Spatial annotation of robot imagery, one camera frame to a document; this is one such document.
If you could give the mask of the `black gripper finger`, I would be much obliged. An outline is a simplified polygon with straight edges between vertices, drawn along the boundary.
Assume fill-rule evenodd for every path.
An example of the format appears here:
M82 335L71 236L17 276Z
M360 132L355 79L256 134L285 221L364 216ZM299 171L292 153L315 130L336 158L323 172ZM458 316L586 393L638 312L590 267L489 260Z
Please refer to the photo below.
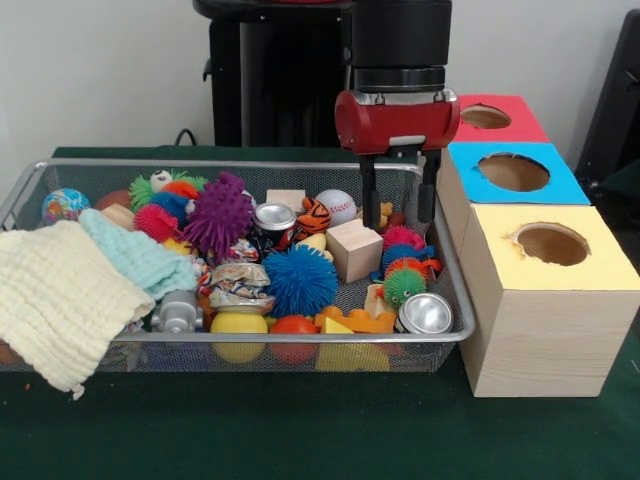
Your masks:
M360 174L362 178L363 224L376 229L380 218L380 200L376 189L375 156L360 156Z
M422 152L418 164L422 167L422 180L418 189L418 219L430 223L435 215L437 174L441 165L440 149Z

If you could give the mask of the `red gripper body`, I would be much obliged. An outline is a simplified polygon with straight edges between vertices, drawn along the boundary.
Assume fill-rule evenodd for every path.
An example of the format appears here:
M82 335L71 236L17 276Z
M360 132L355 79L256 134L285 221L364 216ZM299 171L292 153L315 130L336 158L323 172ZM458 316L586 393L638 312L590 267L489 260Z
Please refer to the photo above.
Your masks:
M340 92L334 118L341 146L356 155L386 155L411 147L425 152L446 147L460 121L455 92Z

